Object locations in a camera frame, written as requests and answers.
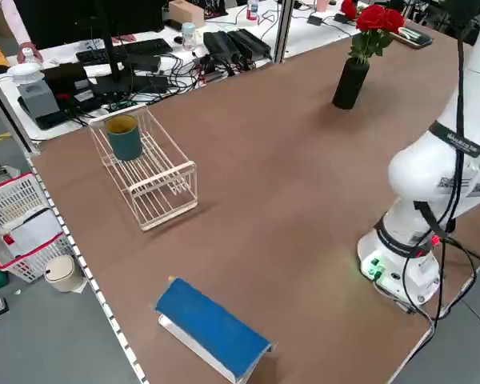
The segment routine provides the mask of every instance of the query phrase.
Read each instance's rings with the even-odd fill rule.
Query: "sleeve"
[[[2,12],[6,18],[7,24],[9,25],[9,28],[16,38],[18,44],[29,42],[29,34],[26,31],[22,17],[16,8],[14,0],[0,0],[0,7],[2,8]]]

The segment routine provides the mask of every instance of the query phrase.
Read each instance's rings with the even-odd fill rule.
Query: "wire basket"
[[[117,160],[106,137],[106,122],[113,116],[136,118],[142,155]],[[162,128],[147,107],[134,106],[96,118],[90,132],[103,165],[133,212],[141,230],[149,230],[191,210],[198,204],[197,169],[194,162]]]
[[[48,201],[32,173],[0,183],[0,233],[20,225],[32,214],[48,207]],[[42,276],[49,260],[63,254],[73,254],[60,226],[59,229],[54,238],[19,256],[7,249],[0,235],[0,270],[9,271],[26,282]]]

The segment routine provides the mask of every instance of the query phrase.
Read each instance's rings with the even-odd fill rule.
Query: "white desk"
[[[339,12],[341,1],[338,2],[336,6],[329,6],[326,12],[314,13],[316,16],[325,18],[329,16],[334,16]],[[281,6],[277,4],[275,0],[265,0],[260,2],[259,5],[259,15],[263,15],[265,12],[269,11],[266,14],[269,17],[270,14],[277,17],[277,8],[281,9]],[[207,54],[207,50],[202,44],[202,34],[204,32],[216,32],[218,30],[236,30],[240,28],[245,28],[255,36],[259,38],[275,23],[266,34],[263,36],[263,41],[269,44],[274,48],[275,40],[278,32],[278,20],[272,23],[269,20],[262,21],[260,24],[258,22],[252,22],[246,18],[246,10],[244,6],[239,6],[231,8],[228,10],[228,15],[221,18],[215,18],[206,23],[203,28],[200,28],[197,33],[198,47],[194,51],[197,56],[201,57],[204,54]],[[328,18],[326,21],[331,25],[336,25],[340,27],[345,32],[327,25],[322,26],[313,26],[308,24],[306,19],[313,13],[313,10],[294,10],[294,18],[292,18],[290,26],[290,35],[286,44],[286,56],[290,57],[308,50],[312,50],[319,46],[324,46],[326,44],[331,44],[342,38],[348,37],[348,34],[356,34],[357,31],[353,26],[346,26],[343,24],[338,24],[333,21],[332,18]],[[142,34],[136,34],[138,41],[149,40],[153,38],[164,38],[174,49],[173,54],[183,59],[184,62],[190,62],[193,58],[192,53],[184,51],[182,47],[174,43],[174,38],[179,35],[179,32],[172,30],[171,28],[165,28],[160,33],[155,32],[145,32]],[[42,56],[44,58],[44,67],[50,68],[56,66],[53,64],[52,60],[57,60],[58,62],[76,62],[76,53],[82,50],[81,43],[72,43],[64,46],[57,46],[54,48],[48,48],[42,50]],[[16,63],[16,57],[8,58],[11,64]],[[264,65],[268,60],[257,62],[257,66]],[[173,63],[169,58],[162,58],[161,70],[168,70],[171,68]],[[14,112],[18,116],[19,121],[23,124],[25,131],[32,140],[45,141],[52,138],[56,138],[62,134],[66,134],[73,130],[81,128],[76,122],[65,122],[59,126],[51,128],[49,130],[40,130],[35,122],[25,113],[25,111],[20,107],[18,103],[19,92],[16,88],[16,85],[12,83],[12,80],[8,77],[0,76],[0,87],[2,92],[9,100]],[[91,113],[94,116],[106,114],[105,110],[97,110]]]

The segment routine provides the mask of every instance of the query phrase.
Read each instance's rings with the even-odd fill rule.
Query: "blue book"
[[[232,383],[244,383],[271,347],[263,336],[176,278],[155,307],[158,322]]]

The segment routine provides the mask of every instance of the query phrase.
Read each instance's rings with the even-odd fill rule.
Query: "black vase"
[[[346,60],[333,97],[333,104],[336,107],[342,110],[351,110],[354,107],[369,69],[368,62],[359,63],[356,58]]]

